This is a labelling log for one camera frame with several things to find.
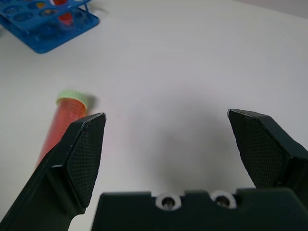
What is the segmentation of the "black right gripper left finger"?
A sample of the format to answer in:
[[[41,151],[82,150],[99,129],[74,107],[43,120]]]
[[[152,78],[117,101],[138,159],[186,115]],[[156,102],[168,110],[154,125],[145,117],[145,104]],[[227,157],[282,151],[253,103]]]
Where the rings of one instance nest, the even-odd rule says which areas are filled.
[[[98,176],[106,115],[69,125],[0,222],[0,231],[68,231],[84,214]]]

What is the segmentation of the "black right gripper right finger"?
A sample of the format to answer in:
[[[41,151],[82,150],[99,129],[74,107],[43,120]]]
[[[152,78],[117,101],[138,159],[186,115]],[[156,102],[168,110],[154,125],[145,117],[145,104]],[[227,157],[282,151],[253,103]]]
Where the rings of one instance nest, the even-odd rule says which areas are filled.
[[[308,190],[308,150],[269,115],[230,109],[241,161],[257,188]]]

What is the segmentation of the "red tube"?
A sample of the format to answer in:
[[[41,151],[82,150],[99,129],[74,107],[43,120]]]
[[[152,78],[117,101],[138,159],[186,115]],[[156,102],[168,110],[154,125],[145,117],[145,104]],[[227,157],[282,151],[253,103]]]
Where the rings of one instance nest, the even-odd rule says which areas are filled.
[[[61,140],[69,125],[87,114],[88,98],[84,94],[63,90],[56,99],[57,109],[39,154],[36,166],[40,164],[45,155]]]
[[[53,4],[56,6],[65,5],[67,4],[68,0],[52,0]],[[73,25],[73,16],[70,12],[67,12],[58,17],[58,20],[64,24],[65,26],[72,26]]]

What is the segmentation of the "blue test tube rack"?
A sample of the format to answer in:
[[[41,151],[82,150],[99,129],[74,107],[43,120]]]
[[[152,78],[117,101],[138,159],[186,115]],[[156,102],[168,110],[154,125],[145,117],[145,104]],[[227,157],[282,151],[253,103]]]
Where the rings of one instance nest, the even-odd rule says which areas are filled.
[[[0,25],[34,52],[47,53],[94,28],[99,18],[89,12],[91,0],[68,0],[56,6],[52,0],[0,0]],[[70,12],[73,25],[58,17]]]

